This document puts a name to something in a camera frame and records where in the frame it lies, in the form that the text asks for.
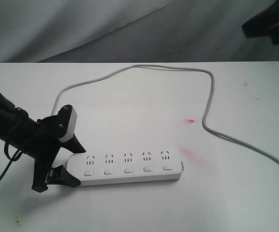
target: gray fabric backdrop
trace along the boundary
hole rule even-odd
[[[0,0],[0,62],[279,60],[241,25],[274,0]]]

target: power strip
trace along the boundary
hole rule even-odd
[[[73,154],[67,171],[81,186],[179,179],[183,163],[175,149]]]

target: table surface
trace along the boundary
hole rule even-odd
[[[0,64],[0,92],[44,118],[65,86],[127,65]],[[212,71],[207,124],[279,158],[279,62],[171,65]],[[75,133],[90,154],[175,146],[185,170],[178,181],[37,193],[33,159],[23,155],[0,182],[0,232],[279,232],[279,166],[202,128],[209,88],[205,73],[136,68],[66,92],[59,107],[75,107]],[[61,150],[54,165],[69,156]],[[0,141],[0,173],[7,162]]]

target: black object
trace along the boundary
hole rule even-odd
[[[273,45],[279,44],[279,0],[247,21],[242,29],[247,38],[270,36]]]
[[[5,154],[10,159],[8,145],[12,145],[35,159],[33,190],[43,192],[47,185],[81,184],[64,166],[51,167],[61,147],[73,153],[85,152],[74,134],[76,120],[74,108],[66,105],[57,115],[35,122],[0,93],[0,139],[5,141]]]

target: red stain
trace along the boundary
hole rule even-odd
[[[206,169],[213,169],[212,165],[208,163],[204,158],[194,154],[191,150],[187,149],[186,147],[183,147],[181,145],[179,146],[179,152],[182,153],[184,156],[190,158],[192,161],[194,161],[199,166],[206,168]]]
[[[184,122],[185,122],[185,123],[193,123],[193,122],[195,122],[195,120],[192,120],[192,119],[186,119],[186,120],[184,120]]]

